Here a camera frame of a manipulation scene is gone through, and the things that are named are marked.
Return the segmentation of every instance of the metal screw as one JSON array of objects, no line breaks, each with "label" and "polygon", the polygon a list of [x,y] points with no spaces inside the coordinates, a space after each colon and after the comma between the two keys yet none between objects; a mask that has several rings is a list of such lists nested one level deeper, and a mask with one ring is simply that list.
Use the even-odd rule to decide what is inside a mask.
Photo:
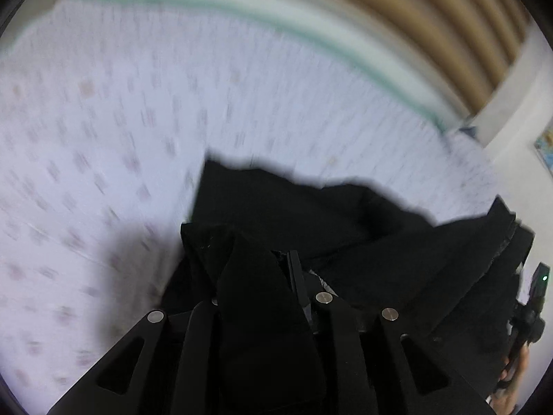
[{"label": "metal screw", "polygon": [[397,310],[392,309],[391,307],[386,307],[382,311],[382,316],[388,321],[396,321],[399,314],[397,313]]},{"label": "metal screw", "polygon": [[159,323],[163,320],[164,316],[165,315],[163,315],[163,312],[161,312],[160,310],[154,310],[148,314],[148,321],[150,323]]},{"label": "metal screw", "polygon": [[332,295],[328,292],[319,292],[315,296],[315,299],[322,304],[328,304],[332,301]]}]

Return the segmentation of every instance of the white bed sheet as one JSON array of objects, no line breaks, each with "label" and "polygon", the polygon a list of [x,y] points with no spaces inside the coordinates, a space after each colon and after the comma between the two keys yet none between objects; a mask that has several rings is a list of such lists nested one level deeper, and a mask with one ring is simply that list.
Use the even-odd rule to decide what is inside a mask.
[{"label": "white bed sheet", "polygon": [[315,46],[211,10],[60,0],[0,57],[0,371],[46,413],[159,297],[205,153],[372,183],[437,223],[496,177]]}]

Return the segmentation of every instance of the brown curtain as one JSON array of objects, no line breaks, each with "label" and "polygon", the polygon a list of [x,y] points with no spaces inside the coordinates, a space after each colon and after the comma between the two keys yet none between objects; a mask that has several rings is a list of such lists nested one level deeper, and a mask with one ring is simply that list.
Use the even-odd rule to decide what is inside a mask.
[{"label": "brown curtain", "polygon": [[516,59],[529,16],[519,0],[347,0],[423,55],[474,115]]}]

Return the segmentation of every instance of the black garment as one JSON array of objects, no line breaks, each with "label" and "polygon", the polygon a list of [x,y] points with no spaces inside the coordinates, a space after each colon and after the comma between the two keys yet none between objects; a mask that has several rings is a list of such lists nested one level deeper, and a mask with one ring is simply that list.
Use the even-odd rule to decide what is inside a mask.
[{"label": "black garment", "polygon": [[[179,273],[190,271],[193,304],[217,299],[218,376],[226,407],[239,414],[319,413],[325,373],[309,324],[275,255],[223,225],[184,224],[181,236],[187,263]],[[167,297],[162,302],[166,310]]]},{"label": "black garment", "polygon": [[[493,391],[519,284],[514,271],[533,240],[500,199],[486,216],[432,227],[364,186],[319,189],[208,160],[192,221],[232,225],[266,249],[298,250],[304,269],[350,304],[394,307],[483,397]],[[190,289],[183,267],[169,288]]]}]

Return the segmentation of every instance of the human hand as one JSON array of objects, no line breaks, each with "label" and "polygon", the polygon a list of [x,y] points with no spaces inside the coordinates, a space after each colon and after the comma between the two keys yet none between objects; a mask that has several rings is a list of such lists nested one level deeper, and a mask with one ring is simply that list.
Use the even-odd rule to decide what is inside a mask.
[{"label": "human hand", "polygon": [[[521,385],[521,380],[526,373],[528,363],[530,362],[530,349],[527,343],[521,348],[519,354],[518,365],[516,367],[511,383],[505,390],[500,390],[494,395],[491,395],[490,406],[494,409],[497,415],[510,415],[515,409],[516,400],[518,399],[518,389]],[[500,376],[500,380],[507,377],[507,372],[503,370]]]}]

